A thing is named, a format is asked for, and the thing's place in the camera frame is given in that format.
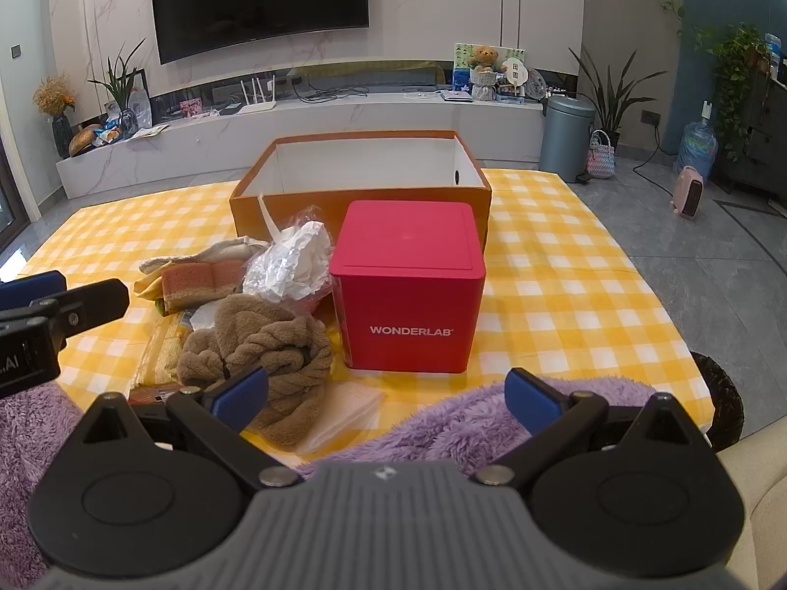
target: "gray trash can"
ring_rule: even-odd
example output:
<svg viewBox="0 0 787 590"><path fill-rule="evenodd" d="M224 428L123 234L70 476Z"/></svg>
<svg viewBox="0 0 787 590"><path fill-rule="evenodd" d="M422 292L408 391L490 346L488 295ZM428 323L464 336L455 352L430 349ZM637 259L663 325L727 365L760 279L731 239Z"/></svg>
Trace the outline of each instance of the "gray trash can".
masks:
<svg viewBox="0 0 787 590"><path fill-rule="evenodd" d="M549 98L538 170L574 181L582 171L590 145L596 108L589 101L553 95Z"/></svg>

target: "red box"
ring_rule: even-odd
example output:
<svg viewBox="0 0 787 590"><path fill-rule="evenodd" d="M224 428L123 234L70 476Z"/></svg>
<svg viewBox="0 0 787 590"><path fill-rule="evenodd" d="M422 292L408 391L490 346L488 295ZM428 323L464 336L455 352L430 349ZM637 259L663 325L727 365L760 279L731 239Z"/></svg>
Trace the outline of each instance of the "red box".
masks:
<svg viewBox="0 0 787 590"><path fill-rule="evenodd" d="M469 205L355 201L330 272L347 366L467 368L486 275Z"/></svg>

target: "pink space heater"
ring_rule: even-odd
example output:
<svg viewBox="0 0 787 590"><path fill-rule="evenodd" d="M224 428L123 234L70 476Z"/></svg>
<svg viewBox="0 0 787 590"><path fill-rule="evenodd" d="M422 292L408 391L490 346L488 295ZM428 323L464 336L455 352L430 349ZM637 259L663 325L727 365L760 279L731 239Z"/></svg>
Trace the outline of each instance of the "pink space heater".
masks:
<svg viewBox="0 0 787 590"><path fill-rule="evenodd" d="M682 217L692 218L699 207L699 200L702 199L703 181L702 175L696 172L694 167L683 167L675 183L675 190L672 192L674 212Z"/></svg>

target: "table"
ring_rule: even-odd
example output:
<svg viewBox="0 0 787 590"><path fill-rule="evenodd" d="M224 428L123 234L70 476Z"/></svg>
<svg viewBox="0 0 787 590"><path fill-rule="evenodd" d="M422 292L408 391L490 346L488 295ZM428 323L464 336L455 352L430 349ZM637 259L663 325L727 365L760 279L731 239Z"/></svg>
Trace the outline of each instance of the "table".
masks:
<svg viewBox="0 0 787 590"><path fill-rule="evenodd" d="M623 375L672 392L707 428L714 408L686 343L595 215L556 175L485 174L493 188L487 276L467 372L349 370L330 324L332 379L357 380L387 397L364 427L346 431L322 452L376 437L429 404L501 380L512 366L568 379ZM69 287L119 277L131 289L140 261L193 254L234 237L227 201L234 186L180 188L83 208L42 245L23 274L59 269ZM65 392L83 409L102 392L127 392L159 316L152 303L132 296L122 320L69 340L59 357ZM261 437L245 436L271 448Z"/></svg>

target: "brown towel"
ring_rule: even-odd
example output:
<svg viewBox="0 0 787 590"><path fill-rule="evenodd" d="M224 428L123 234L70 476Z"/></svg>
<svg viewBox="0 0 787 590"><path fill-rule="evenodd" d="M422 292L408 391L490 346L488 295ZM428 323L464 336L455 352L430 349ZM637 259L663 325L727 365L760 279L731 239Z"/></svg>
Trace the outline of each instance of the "brown towel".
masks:
<svg viewBox="0 0 787 590"><path fill-rule="evenodd" d="M230 295L215 327L193 332L178 362L181 383L210 384L261 366L269 375L268 405L251 427L273 443L292 446L311 428L323 400L333 353L324 325L294 317L254 295Z"/></svg>

